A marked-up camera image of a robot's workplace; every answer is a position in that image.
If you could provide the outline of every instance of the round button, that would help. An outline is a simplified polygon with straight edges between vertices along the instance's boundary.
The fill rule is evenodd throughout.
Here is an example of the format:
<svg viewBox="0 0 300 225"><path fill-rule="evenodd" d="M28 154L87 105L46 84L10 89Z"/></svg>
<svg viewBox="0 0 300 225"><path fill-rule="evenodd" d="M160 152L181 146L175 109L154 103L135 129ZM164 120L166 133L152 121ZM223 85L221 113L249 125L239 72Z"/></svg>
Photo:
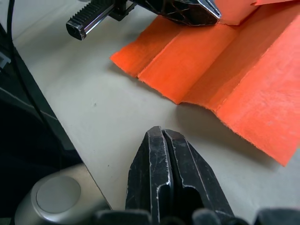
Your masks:
<svg viewBox="0 0 300 225"><path fill-rule="evenodd" d="M72 208L80 197L81 189L76 180L60 176L46 181L37 192L37 204L49 213L61 213Z"/></svg>

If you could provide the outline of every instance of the white table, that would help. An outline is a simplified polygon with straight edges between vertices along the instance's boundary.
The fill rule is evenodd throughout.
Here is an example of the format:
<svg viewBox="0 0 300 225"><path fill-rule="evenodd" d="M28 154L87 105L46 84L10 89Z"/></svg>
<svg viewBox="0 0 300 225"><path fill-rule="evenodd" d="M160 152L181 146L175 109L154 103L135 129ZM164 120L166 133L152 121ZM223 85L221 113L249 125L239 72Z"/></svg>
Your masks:
<svg viewBox="0 0 300 225"><path fill-rule="evenodd" d="M0 4L6 21L8 0ZM300 152L287 167L226 128L213 113L175 105L109 60L155 16L137 7L122 22L106 18L84 41L68 35L76 0L17 0L14 42L37 84L113 209L123 209L128 170L145 132L181 132L213 168L237 216L300 203Z"/></svg>

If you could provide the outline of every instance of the white surface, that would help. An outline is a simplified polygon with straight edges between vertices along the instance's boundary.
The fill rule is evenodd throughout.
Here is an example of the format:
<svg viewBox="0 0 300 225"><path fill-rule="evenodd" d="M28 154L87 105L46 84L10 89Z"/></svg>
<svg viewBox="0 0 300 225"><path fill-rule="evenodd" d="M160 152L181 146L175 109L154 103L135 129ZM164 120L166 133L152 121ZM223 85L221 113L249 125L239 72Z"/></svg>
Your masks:
<svg viewBox="0 0 300 225"><path fill-rule="evenodd" d="M125 205L130 164L145 132L155 125L185 135L213 168L237 216L252 221L259 208L299 205L299 151L281 167L211 112L173 104L109 60L137 38L153 14L136 8L122 22L106 18L80 42L67 34L65 23L82 3L30 2L26 13L16 10L14 21L20 24L14 28L23 27L27 18L32 22L35 14L37 21L15 37L16 47L114 209ZM59 10L49 13L46 2Z"/></svg>

